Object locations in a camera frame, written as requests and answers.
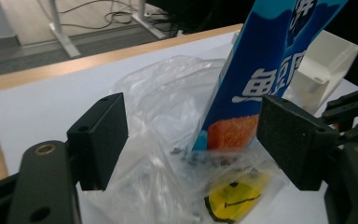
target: plastic bag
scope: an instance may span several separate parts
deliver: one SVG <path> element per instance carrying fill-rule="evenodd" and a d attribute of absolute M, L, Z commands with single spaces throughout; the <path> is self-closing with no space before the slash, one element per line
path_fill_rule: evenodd
<path fill-rule="evenodd" d="M 177 56 L 123 77 L 111 90 L 124 92 L 130 137 L 106 192 L 87 198 L 113 223 L 232 223 L 252 208 L 245 203 L 282 187 L 282 173 L 256 141 L 232 153 L 186 150 L 224 63 Z M 231 193 L 235 202 L 222 204 L 236 208 L 222 215 L 219 190 L 236 187 L 248 194 Z"/>

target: metal table leg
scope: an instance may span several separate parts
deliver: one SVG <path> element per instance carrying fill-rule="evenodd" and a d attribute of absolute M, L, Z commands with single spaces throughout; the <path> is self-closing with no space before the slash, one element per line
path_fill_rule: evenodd
<path fill-rule="evenodd" d="M 57 5 L 55 3 L 56 0 L 48 0 L 49 6 L 51 9 L 51 15 L 53 18 L 53 23 L 49 24 L 49 27 L 52 33 L 56 36 L 62 47 L 65 49 L 66 53 L 71 58 L 80 57 L 80 52 L 77 50 L 76 46 L 72 43 L 72 41 L 62 32 L 62 28 L 60 25 L 60 18 L 58 17 Z"/>
<path fill-rule="evenodd" d="M 139 0 L 139 10 L 138 13 L 132 14 L 132 17 L 141 24 L 147 31 L 152 33 L 158 39 L 165 39 L 167 36 L 163 34 L 160 30 L 156 29 L 152 24 L 145 20 L 145 0 Z"/>

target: blue packaging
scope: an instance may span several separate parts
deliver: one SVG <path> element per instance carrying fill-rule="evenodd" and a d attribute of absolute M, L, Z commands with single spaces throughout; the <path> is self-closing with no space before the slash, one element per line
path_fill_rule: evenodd
<path fill-rule="evenodd" d="M 347 0 L 256 0 L 222 71 L 194 150 L 245 147 L 261 96 L 282 96 L 310 42 Z"/>

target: white plastic container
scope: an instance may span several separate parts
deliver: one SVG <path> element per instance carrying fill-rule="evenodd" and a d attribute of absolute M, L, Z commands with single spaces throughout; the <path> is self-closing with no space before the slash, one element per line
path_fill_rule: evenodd
<path fill-rule="evenodd" d="M 290 84 L 305 110 L 316 112 L 347 75 L 357 53 L 357 45 L 326 31 L 313 40 Z"/>

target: smiley face sticker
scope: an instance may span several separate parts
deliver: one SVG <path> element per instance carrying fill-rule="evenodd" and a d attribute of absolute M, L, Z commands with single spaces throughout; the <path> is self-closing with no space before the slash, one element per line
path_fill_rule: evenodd
<path fill-rule="evenodd" d="M 269 175 L 246 175 L 220 189 L 211 188 L 204 198 L 211 218 L 216 222 L 235 223 L 246 215 L 260 199 Z"/>

